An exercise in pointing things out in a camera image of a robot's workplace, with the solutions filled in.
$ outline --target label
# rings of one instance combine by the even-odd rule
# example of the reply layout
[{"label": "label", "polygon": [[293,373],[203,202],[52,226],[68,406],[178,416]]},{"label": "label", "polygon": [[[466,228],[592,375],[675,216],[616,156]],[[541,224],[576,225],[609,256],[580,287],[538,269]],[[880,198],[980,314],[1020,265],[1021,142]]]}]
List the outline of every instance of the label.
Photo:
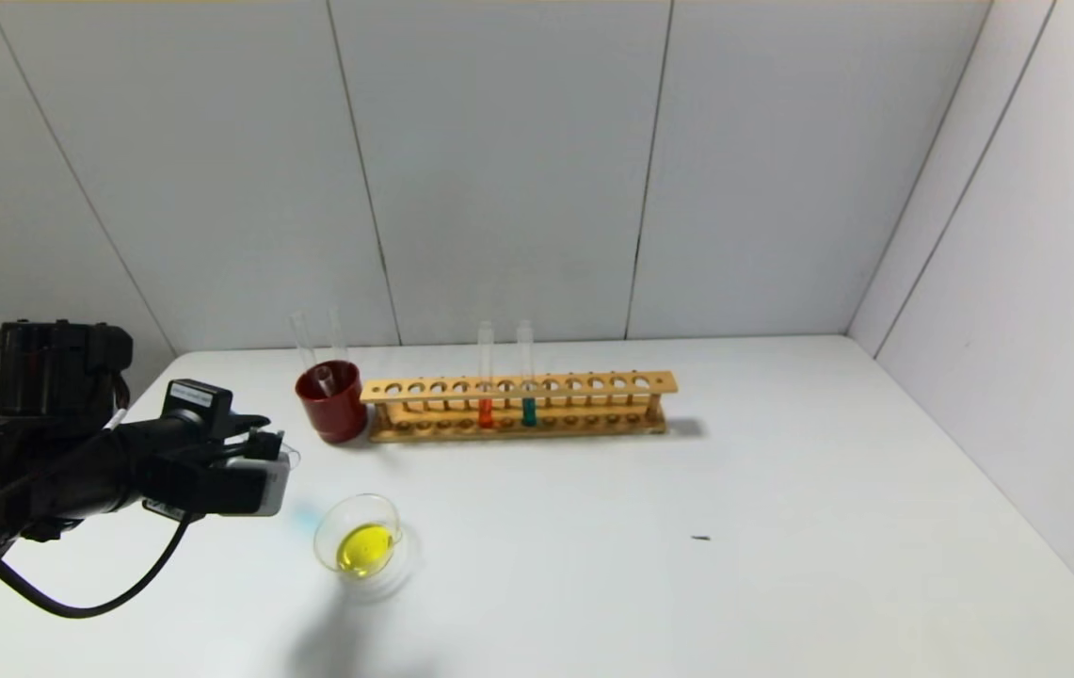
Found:
[{"label": "label", "polygon": [[174,396],[174,399],[188,400],[195,405],[202,405],[202,407],[209,407],[209,403],[215,399],[214,395],[206,393],[205,391],[198,391],[197,389],[191,389],[184,384],[174,384],[168,394]]},{"label": "label", "polygon": [[185,519],[185,511],[184,510],[180,510],[178,507],[175,507],[175,506],[168,506],[168,505],[165,505],[165,503],[163,503],[163,502],[157,502],[154,499],[145,499],[144,500],[144,507],[145,507],[145,509],[148,509],[149,511],[158,513],[159,515],[162,515],[163,518],[172,518],[173,520],[178,521],[178,522],[180,522],[180,520]]}]

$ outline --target orange liquid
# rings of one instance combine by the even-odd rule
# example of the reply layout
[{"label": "orange liquid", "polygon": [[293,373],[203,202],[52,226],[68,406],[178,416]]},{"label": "orange liquid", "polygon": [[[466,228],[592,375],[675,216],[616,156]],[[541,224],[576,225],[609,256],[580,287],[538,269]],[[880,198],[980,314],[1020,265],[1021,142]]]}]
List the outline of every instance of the orange liquid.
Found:
[{"label": "orange liquid", "polygon": [[491,410],[494,408],[494,402],[490,399],[481,399],[477,402],[477,424],[481,425],[482,429],[492,429],[494,425],[494,415]]}]

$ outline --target white table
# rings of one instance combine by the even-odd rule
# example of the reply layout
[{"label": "white table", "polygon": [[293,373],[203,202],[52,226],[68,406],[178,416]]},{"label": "white table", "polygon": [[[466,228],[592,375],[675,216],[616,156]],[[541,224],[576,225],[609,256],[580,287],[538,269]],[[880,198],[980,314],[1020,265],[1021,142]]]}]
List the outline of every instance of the white table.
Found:
[{"label": "white table", "polygon": [[[353,360],[471,374],[476,350]],[[1074,576],[850,340],[537,345],[541,372],[634,369],[679,378],[664,437],[329,447],[293,395],[294,351],[180,357],[132,420],[170,378],[232,389],[304,455],[281,515],[193,524],[156,582],[92,621],[0,583],[0,675],[1074,677]],[[309,548],[318,515],[365,491],[394,499],[421,557],[373,606]],[[8,560],[93,605],[172,529],[132,506]]]}]

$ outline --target black cable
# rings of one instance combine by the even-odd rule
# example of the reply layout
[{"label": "black cable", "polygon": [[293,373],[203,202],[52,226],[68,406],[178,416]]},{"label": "black cable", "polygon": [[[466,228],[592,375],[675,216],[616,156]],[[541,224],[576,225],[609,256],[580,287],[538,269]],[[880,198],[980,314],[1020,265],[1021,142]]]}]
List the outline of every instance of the black cable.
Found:
[{"label": "black cable", "polygon": [[128,408],[131,406],[131,387],[127,386],[126,378],[122,378],[122,373],[115,372],[112,374],[114,377],[114,402],[118,404],[119,408]]},{"label": "black cable", "polygon": [[62,471],[62,468],[67,468],[69,464],[72,464],[78,458],[81,458],[81,456],[84,456],[85,452],[90,449],[90,447],[96,446],[96,444],[99,441],[101,441],[101,438],[105,437],[105,435],[110,433],[111,429],[102,429],[97,433],[89,435],[88,438],[85,438],[85,442],[81,443],[79,446],[75,446],[72,448],[72,450],[69,450],[67,453],[59,456],[59,458],[57,458],[54,462],[47,464],[47,466],[39,468],[39,471],[37,472],[27,473],[25,476],[19,477],[19,479],[13,480],[11,484],[0,489],[0,501],[2,501],[2,499],[9,499],[13,496],[13,494],[19,492],[19,490],[21,489],[27,488],[30,484],[35,482],[38,480],[42,480],[44,477],[50,476],[52,473],[56,473],[58,471]]},{"label": "black cable", "polygon": [[176,546],[180,544],[180,537],[185,536],[185,529],[189,526],[189,521],[193,517],[191,515],[185,515],[180,519],[180,524],[176,528],[176,532],[172,533],[172,539],[168,542],[168,546],[163,547],[163,552],[161,557],[156,560],[153,567],[148,571],[146,575],[142,577],[139,582],[132,588],[127,589],[122,595],[115,597],[105,604],[99,606],[67,606],[60,604],[60,602],[50,600],[47,597],[46,593],[34,588],[34,586],[28,582],[26,579],[21,578],[21,575],[17,572],[13,572],[11,566],[5,565],[5,561],[0,559],[0,580],[9,585],[9,588],[14,589],[21,597],[32,602],[32,604],[40,606],[46,612],[58,615],[58,617],[64,617],[68,619],[87,619],[89,617],[97,617],[99,614],[110,612],[112,609],[118,608],[118,606],[126,604],[127,601],[140,595],[140,592],[148,585],[153,582],[153,579],[159,575],[159,571],[162,569],[163,564],[168,562],[171,558],[172,551],[176,550]]}]

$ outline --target white wall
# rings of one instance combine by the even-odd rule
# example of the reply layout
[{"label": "white wall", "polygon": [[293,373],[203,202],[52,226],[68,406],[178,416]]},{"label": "white wall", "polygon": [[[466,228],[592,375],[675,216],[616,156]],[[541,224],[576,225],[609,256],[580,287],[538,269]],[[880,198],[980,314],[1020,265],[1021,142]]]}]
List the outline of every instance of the white wall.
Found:
[{"label": "white wall", "polygon": [[680,0],[628,335],[846,331],[987,8]]},{"label": "white wall", "polygon": [[851,323],[850,336],[868,354],[880,351],[942,229],[955,214],[1054,3],[1007,0],[989,9],[910,204]]},{"label": "white wall", "polygon": [[[332,0],[342,72],[323,0],[0,4],[73,197],[0,186],[96,207],[110,261],[39,243],[125,265],[179,351],[282,347],[337,298],[357,344],[842,331],[985,8]],[[0,312],[101,317],[71,268],[12,264],[62,292]]]},{"label": "white wall", "polygon": [[880,361],[1074,571],[1074,1]]},{"label": "white wall", "polygon": [[174,354],[47,132],[0,34],[0,323],[118,324],[135,340],[141,392]]},{"label": "white wall", "polygon": [[339,297],[394,344],[321,0],[0,4],[72,167],[179,351],[287,347]]},{"label": "white wall", "polygon": [[669,2],[332,8],[403,342],[622,338]]}]

